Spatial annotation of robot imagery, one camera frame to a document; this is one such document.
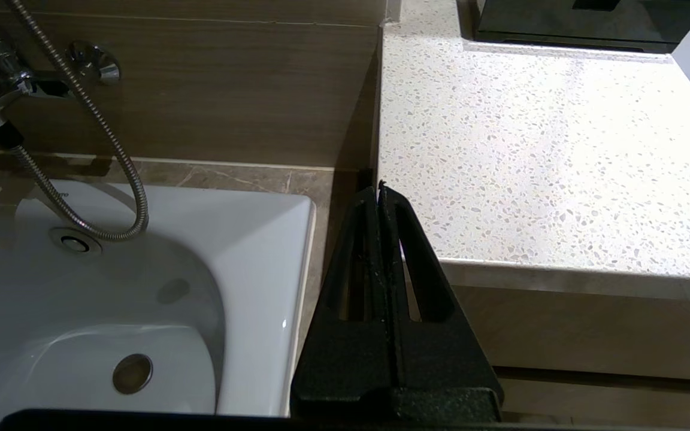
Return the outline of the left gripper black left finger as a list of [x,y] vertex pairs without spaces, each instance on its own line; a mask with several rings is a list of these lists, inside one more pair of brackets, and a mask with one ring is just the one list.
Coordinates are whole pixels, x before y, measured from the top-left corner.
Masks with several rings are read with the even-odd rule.
[[370,414],[392,384],[376,190],[351,200],[291,383],[293,414]]

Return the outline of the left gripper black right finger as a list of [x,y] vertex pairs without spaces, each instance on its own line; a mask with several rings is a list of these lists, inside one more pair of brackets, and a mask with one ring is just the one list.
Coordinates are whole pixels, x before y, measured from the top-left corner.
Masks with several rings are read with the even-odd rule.
[[501,385],[408,199],[381,185],[389,346],[400,414],[498,414]]

